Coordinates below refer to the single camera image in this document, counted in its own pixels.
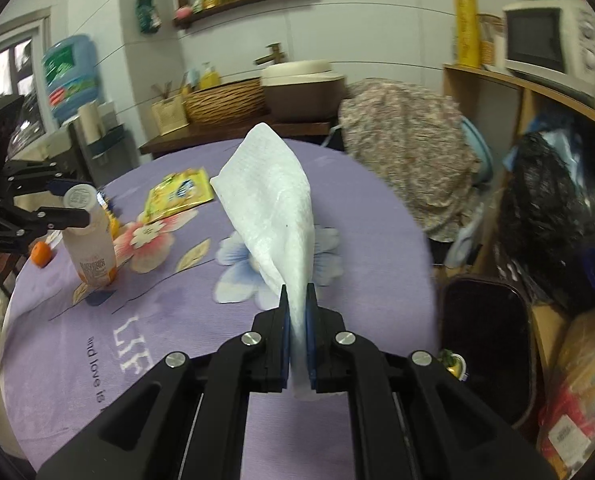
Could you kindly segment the orange mandarin fruit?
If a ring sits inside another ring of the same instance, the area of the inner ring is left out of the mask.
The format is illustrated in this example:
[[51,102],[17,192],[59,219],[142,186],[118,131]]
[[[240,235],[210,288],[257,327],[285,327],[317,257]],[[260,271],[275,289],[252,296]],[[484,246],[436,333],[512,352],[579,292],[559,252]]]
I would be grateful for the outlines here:
[[30,260],[38,268],[44,268],[47,266],[53,258],[53,250],[49,244],[40,240],[34,246],[30,252]]

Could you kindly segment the white orange plastic bottle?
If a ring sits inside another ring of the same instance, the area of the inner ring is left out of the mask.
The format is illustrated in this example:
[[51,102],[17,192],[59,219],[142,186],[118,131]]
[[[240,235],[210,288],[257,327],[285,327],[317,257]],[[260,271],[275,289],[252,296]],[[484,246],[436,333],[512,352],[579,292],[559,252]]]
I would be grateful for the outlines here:
[[63,242],[81,281],[94,288],[111,284],[117,262],[110,219],[98,201],[98,191],[90,184],[77,184],[64,195],[64,206],[89,214],[83,228],[63,231]]

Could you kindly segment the yellow snack packet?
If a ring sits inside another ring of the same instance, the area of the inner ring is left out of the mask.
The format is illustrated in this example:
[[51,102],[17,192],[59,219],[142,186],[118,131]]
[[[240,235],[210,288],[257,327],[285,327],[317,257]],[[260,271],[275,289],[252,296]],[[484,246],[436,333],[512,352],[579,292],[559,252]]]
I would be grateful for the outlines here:
[[168,174],[148,192],[142,219],[144,223],[160,221],[209,203],[214,198],[214,190],[204,168],[189,168]]

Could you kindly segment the white paper towel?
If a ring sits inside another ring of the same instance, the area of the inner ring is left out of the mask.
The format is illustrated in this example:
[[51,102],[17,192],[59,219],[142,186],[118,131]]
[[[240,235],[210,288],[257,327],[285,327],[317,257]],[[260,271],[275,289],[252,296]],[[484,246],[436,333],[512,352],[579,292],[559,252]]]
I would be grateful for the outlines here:
[[291,148],[261,122],[210,179],[234,232],[215,260],[226,271],[214,288],[218,304],[253,298],[262,310],[279,306],[288,293],[290,388],[296,399],[314,401],[307,362],[306,298],[313,280],[316,229],[311,186]]

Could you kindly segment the dark trash bin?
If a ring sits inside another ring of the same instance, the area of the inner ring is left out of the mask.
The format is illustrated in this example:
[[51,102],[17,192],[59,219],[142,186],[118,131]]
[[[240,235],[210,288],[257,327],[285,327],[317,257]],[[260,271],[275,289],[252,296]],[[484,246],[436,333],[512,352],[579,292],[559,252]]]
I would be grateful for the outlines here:
[[511,284],[458,275],[439,296],[441,347],[465,360],[465,385],[507,424],[520,428],[533,410],[536,348],[529,306]]

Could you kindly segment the paper cup stack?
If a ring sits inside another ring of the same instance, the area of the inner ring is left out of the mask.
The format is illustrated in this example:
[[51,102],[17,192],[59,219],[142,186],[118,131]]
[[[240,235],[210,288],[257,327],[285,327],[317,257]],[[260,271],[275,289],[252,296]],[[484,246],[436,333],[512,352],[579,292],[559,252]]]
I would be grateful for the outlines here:
[[99,115],[98,104],[92,101],[78,108],[78,117],[84,140],[88,145],[98,142],[104,136],[104,127]]

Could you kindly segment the blue water jug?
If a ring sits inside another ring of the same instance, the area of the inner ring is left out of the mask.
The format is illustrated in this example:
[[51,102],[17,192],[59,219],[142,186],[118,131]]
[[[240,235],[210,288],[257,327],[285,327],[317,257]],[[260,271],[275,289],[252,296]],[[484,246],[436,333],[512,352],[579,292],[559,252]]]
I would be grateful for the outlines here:
[[42,57],[51,114],[59,125],[100,96],[98,55],[87,35],[67,37]]

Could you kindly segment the purple floral tablecloth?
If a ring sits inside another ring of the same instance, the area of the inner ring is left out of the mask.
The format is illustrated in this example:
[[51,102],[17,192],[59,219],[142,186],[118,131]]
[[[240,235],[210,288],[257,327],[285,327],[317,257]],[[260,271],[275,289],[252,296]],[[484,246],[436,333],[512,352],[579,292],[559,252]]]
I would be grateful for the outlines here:
[[[384,351],[437,350],[430,249],[404,204],[343,153],[299,141],[291,150],[311,184],[319,304]],[[0,385],[32,465],[58,452],[167,353],[203,356],[252,325],[262,285],[220,203],[198,208],[172,239],[153,271],[122,266],[110,288],[81,301],[63,248],[44,268],[20,270],[6,312]],[[344,396],[252,396],[242,474],[353,478]]]

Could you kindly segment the clear bag of goods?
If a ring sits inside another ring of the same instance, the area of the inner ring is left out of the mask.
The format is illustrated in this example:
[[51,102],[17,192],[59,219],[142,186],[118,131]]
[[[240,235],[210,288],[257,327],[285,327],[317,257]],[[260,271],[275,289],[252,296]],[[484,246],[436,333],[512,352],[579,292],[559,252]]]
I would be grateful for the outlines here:
[[537,446],[560,479],[581,474],[595,455],[595,309],[578,315],[563,339]]

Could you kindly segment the woven basket sink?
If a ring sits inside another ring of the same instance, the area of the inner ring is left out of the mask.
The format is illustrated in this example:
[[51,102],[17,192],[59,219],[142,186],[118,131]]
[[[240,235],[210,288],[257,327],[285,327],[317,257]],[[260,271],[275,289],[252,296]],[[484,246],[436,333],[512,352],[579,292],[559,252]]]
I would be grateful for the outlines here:
[[184,98],[186,116],[194,124],[220,126],[262,116],[267,105],[259,78],[243,79],[193,91]]

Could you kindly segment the yellow soap bottle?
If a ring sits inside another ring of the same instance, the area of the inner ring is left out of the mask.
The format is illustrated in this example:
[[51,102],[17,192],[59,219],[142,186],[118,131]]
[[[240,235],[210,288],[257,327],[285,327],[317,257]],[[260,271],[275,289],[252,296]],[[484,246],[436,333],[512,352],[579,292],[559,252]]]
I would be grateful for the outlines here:
[[221,78],[215,70],[215,66],[211,62],[203,63],[203,73],[198,82],[198,88],[200,90],[206,90],[220,86]]

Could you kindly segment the black garbage bag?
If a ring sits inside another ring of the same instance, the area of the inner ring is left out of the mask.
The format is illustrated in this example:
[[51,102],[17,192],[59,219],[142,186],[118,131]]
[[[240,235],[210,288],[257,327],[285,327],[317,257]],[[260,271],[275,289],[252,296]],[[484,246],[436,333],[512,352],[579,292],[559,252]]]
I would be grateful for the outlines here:
[[503,253],[575,315],[595,308],[595,187],[579,185],[542,133],[517,145],[498,217]]

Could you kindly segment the wooden shelf unit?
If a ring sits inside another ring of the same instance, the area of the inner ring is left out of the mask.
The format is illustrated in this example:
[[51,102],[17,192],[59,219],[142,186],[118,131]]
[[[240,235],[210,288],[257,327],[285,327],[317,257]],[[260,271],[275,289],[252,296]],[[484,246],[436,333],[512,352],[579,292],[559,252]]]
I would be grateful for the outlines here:
[[488,147],[491,184],[505,180],[503,159],[541,113],[566,112],[595,172],[595,110],[557,90],[518,77],[461,65],[443,67],[443,93],[480,133]]

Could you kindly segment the yellow roll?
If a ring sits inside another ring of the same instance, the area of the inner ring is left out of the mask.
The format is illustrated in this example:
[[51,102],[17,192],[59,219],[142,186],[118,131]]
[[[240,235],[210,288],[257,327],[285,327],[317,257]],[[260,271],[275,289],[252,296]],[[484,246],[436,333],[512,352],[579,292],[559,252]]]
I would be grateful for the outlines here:
[[480,29],[476,0],[454,0],[456,18],[457,64],[479,68]]

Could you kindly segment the white microwave oven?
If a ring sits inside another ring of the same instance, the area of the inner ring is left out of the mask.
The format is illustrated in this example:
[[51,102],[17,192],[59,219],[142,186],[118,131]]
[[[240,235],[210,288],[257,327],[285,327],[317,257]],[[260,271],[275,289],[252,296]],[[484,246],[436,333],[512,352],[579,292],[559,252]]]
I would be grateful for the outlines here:
[[525,0],[503,8],[505,67],[560,89],[595,92],[595,12],[582,0]]

